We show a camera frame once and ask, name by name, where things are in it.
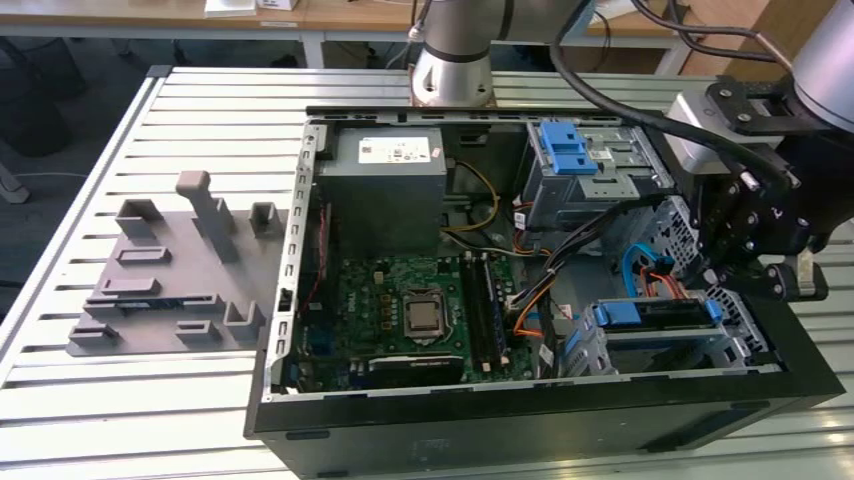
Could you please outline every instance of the wooden table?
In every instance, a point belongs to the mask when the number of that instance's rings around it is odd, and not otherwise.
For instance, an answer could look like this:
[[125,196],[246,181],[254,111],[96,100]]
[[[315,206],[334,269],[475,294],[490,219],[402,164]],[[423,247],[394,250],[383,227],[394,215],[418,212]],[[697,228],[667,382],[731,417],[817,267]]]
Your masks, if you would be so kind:
[[[324,41],[403,42],[410,27],[407,0],[300,0],[294,11],[259,9],[252,17],[204,18],[204,0],[0,0],[0,35],[296,40],[308,68],[323,68]],[[657,73],[675,74],[689,55],[670,31],[640,14],[611,20],[615,48],[667,50]],[[600,46],[604,27],[570,39]]]

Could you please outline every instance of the motherboard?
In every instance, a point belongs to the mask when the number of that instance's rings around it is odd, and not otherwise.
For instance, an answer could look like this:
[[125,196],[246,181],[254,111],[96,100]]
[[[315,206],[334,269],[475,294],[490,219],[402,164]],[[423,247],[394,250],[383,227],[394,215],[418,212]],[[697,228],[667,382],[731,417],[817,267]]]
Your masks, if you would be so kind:
[[[480,284],[471,280],[475,267],[487,273]],[[314,373],[307,388],[375,388],[364,381],[368,369],[374,377],[384,369],[383,384],[398,386],[436,372],[456,376],[452,383],[531,379],[528,346],[507,339],[500,309],[492,315],[490,308],[514,292],[504,257],[344,259],[338,311],[299,332],[302,364]],[[432,366],[416,368],[418,362]]]

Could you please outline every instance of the blue latch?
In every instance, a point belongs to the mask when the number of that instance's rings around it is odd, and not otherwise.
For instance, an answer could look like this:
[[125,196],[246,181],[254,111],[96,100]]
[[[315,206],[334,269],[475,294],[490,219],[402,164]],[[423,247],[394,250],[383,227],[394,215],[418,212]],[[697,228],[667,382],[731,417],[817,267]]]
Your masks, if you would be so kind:
[[540,140],[551,156],[558,175],[595,175],[599,166],[587,155],[584,138],[578,134],[571,122],[543,122],[539,124]]
[[643,323],[640,314],[638,313],[638,307],[631,302],[600,303],[596,317],[599,326],[640,325],[640,323]]
[[721,305],[711,298],[706,300],[706,310],[709,311],[711,322],[715,325],[719,325],[723,320],[723,310],[721,310]]

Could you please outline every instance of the gray fixture base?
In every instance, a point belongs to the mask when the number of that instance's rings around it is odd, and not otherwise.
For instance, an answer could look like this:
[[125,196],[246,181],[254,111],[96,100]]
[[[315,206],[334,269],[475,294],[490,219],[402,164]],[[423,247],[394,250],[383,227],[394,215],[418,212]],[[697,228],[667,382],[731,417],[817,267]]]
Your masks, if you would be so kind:
[[230,212],[211,200],[219,220],[209,221],[221,221],[236,258],[221,259],[195,212],[125,201],[116,217],[124,234],[69,335],[72,356],[255,348],[272,317],[286,214],[271,203]]

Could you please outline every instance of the desk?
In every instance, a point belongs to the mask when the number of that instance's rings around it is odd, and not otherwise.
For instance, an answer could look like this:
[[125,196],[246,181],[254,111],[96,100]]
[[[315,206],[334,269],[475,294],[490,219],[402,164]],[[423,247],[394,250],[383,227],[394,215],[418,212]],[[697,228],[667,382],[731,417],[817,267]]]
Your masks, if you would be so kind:
[[[259,9],[254,17],[204,18],[204,0],[4,0],[0,35],[208,40],[296,40],[308,68],[323,68],[324,41],[404,42],[410,7],[380,0],[302,0],[294,11]],[[677,74],[690,50],[640,14],[611,21],[615,48],[667,50],[659,74]],[[604,28],[566,45],[595,46]]]
[[[661,111],[679,91],[714,81],[586,78],[608,96]],[[256,201],[287,205],[304,107],[406,105],[407,95],[402,71],[176,68],[168,78],[145,79],[0,327],[4,480],[295,479],[263,444],[242,435],[254,351],[72,358],[68,332],[120,233],[112,217],[125,199],[188,210],[173,192],[177,173],[205,169],[231,209]],[[590,107],[554,74],[498,73],[495,95],[500,107]],[[817,256],[830,298],[794,307],[851,393],[697,451],[470,469],[454,478],[850,478],[854,297],[839,290],[854,287],[853,240],[846,224]]]

